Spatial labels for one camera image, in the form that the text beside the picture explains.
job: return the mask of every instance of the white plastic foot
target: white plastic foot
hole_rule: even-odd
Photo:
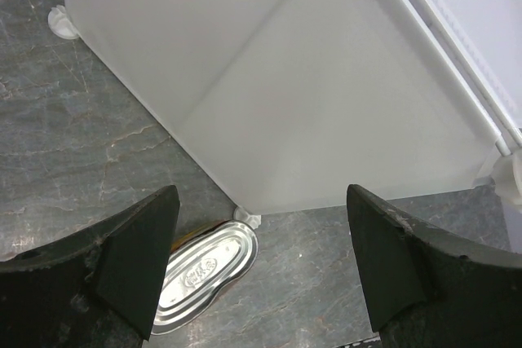
[[[52,32],[60,38],[74,40],[80,37],[64,6],[52,7],[47,17],[47,23]]]
[[[501,156],[491,177],[495,181],[495,192],[501,199],[522,212],[522,150]]]
[[[261,224],[261,215],[251,215],[243,207],[237,207],[234,211],[234,219],[245,222],[254,230]]]

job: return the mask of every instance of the gray marble tile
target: gray marble tile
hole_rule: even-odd
[[[252,269],[152,347],[334,347],[372,335],[344,207],[263,217]]]
[[[511,249],[502,204],[493,184],[469,191],[393,200],[391,203],[468,240],[498,249]]]
[[[66,236],[174,183],[179,234],[234,204],[82,41],[46,25],[63,0],[0,0],[0,253]]]
[[[511,251],[522,254],[522,213],[511,205],[503,205],[502,208]]]

